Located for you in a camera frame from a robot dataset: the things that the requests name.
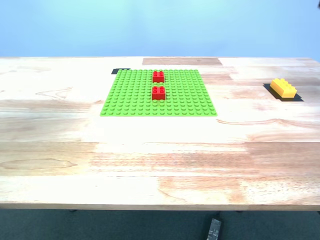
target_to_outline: lego brick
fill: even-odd
[[[100,116],[217,116],[198,70],[165,69],[165,82],[153,83],[154,70],[119,70]],[[165,100],[152,100],[153,87]]]
[[[297,90],[283,78],[273,79],[270,87],[282,98],[294,98]]]
[[[299,96],[298,93],[294,95],[294,97],[285,97],[282,98],[275,90],[270,87],[270,83],[264,83],[264,88],[275,98],[280,100],[281,102],[304,102],[304,100]]]
[[[165,82],[165,74],[163,71],[154,71],[152,74],[152,82],[153,83],[164,83]]]
[[[154,86],[152,88],[152,100],[165,100],[166,99],[166,90],[165,87]]]
[[[130,68],[115,68],[112,70],[111,74],[117,74],[119,70],[130,70]]]

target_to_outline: wooden table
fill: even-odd
[[[100,117],[115,68],[198,69],[218,117]],[[309,58],[0,58],[0,208],[319,211],[319,141]]]

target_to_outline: wood grain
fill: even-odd
[[[143,65],[208,65],[221,66],[217,57],[145,57]]]
[[[112,69],[155,65],[198,69],[218,117],[99,117]],[[319,76],[309,58],[0,58],[0,208],[320,211]]]

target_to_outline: red lego brick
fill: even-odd
[[[166,100],[166,89],[164,86],[152,88],[152,100]]]
[[[152,82],[153,83],[164,83],[165,82],[165,74],[163,71],[154,71],[152,74]]]

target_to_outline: green lego baseplate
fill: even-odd
[[[164,82],[153,82],[154,71]],[[152,87],[165,87],[165,100],[152,100]],[[100,116],[217,116],[198,70],[119,70]]]

